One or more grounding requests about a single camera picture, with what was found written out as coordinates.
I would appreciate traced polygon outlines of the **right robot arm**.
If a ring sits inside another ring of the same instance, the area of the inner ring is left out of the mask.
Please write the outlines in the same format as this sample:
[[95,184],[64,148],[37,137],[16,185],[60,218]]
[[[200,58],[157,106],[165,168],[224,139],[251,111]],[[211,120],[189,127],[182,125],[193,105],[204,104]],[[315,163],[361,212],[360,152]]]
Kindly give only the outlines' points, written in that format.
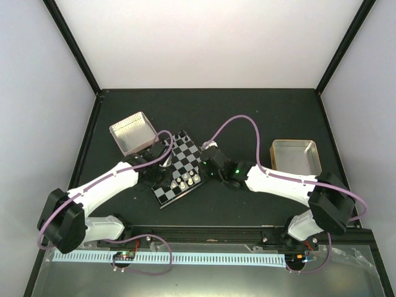
[[270,170],[233,161],[216,146],[203,150],[199,171],[203,179],[217,179],[230,189],[273,194],[307,207],[285,223],[280,241],[289,250],[321,232],[344,235],[356,203],[331,173],[304,176]]

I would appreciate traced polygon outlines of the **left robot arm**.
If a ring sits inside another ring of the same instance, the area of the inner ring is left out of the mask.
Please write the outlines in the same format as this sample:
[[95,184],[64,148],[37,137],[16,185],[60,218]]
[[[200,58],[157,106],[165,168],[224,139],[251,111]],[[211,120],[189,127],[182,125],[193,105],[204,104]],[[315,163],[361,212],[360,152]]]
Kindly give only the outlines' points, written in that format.
[[[93,181],[68,191],[50,192],[38,221],[40,249],[56,248],[70,253],[91,241],[113,241],[119,247],[132,242],[133,232],[118,215],[92,217],[102,204],[132,187],[170,183],[171,173],[163,163],[171,146],[156,142],[141,153],[133,153]],[[48,240],[44,246],[42,240]]]

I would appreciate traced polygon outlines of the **black chess pieces row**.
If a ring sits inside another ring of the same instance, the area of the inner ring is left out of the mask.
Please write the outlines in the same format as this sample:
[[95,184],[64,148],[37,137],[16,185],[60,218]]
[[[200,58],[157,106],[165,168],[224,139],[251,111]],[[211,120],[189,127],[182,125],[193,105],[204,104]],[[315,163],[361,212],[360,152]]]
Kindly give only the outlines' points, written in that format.
[[190,137],[186,131],[182,130],[172,135],[174,146],[181,146],[190,141]]

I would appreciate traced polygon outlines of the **left circuit board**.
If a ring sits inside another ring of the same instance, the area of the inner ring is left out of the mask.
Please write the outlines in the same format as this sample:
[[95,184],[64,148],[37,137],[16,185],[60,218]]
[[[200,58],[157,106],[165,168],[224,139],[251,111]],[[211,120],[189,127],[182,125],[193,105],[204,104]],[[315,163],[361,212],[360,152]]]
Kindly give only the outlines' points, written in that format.
[[120,251],[113,256],[115,261],[132,261],[135,258],[136,253],[134,251]]

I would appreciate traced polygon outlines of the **circuit board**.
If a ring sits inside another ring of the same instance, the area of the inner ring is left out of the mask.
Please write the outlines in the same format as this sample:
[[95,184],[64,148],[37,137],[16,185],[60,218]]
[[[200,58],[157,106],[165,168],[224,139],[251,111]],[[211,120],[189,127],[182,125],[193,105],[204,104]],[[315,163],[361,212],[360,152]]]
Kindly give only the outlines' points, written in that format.
[[132,261],[135,258],[136,253],[134,251],[120,251],[113,256],[115,261]]
[[294,264],[312,262],[316,259],[316,256],[307,256],[305,254],[291,254],[285,256],[285,262]]

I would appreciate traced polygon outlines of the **right circuit board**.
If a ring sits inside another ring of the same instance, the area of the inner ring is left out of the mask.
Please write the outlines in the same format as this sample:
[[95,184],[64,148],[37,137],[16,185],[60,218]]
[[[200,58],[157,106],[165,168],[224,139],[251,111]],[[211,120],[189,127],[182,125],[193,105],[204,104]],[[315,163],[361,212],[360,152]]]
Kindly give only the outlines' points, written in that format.
[[291,254],[285,256],[285,262],[294,264],[312,262],[316,259],[316,256],[307,256],[305,254]]

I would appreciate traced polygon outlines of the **black white chessboard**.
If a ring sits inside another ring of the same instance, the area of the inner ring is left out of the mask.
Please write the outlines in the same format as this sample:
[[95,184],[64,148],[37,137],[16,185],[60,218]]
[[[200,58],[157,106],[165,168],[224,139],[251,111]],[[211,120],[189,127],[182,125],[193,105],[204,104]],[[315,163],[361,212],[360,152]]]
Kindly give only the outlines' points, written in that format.
[[[173,176],[170,186],[155,186],[152,188],[152,192],[157,199],[160,209],[172,204],[202,184],[201,175],[199,173],[201,151],[193,140],[190,138],[189,142],[179,147],[173,144],[171,152],[173,153],[171,164]],[[192,169],[195,169],[196,174],[190,174]],[[188,179],[183,178],[183,175],[186,173],[189,175]],[[194,175],[199,176],[198,182],[193,180]]]

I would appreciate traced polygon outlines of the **pink metal tin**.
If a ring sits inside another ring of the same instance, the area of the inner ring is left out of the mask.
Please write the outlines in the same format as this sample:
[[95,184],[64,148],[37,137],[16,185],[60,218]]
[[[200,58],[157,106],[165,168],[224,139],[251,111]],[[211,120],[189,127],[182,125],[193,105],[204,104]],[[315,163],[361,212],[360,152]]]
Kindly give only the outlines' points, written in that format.
[[111,125],[109,130],[125,157],[152,145],[157,135],[157,131],[141,111]]

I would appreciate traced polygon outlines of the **gold metal tin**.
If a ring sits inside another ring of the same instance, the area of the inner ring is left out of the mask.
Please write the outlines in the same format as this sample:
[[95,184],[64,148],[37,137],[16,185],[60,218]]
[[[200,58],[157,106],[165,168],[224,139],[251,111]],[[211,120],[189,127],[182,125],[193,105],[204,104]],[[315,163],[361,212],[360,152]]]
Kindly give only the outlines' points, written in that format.
[[273,170],[315,176],[322,172],[313,140],[275,139],[270,147],[270,157]]

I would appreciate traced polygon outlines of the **black mounting rail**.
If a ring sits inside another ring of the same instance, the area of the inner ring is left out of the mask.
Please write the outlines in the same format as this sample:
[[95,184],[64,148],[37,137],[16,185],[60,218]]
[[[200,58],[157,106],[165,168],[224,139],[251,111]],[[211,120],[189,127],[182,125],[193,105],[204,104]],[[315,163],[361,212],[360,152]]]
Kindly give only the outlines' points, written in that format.
[[116,239],[123,241],[137,235],[144,236],[140,247],[155,241],[155,235],[168,243],[257,244],[277,248],[287,245],[283,228],[273,226],[130,226]]

